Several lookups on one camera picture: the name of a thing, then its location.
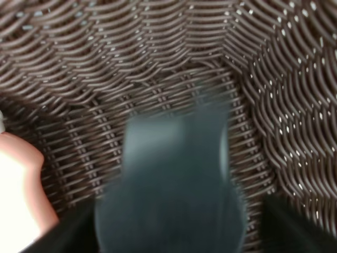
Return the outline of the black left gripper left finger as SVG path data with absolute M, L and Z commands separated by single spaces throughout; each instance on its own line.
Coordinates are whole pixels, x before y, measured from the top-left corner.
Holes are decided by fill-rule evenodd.
M 79 205 L 23 252 L 98 252 L 94 226 L 94 206 Z

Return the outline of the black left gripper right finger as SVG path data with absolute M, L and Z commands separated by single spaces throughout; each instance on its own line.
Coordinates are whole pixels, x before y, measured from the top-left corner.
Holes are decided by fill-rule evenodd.
M 336 239 L 275 195 L 264 197 L 260 238 L 263 252 L 336 252 Z

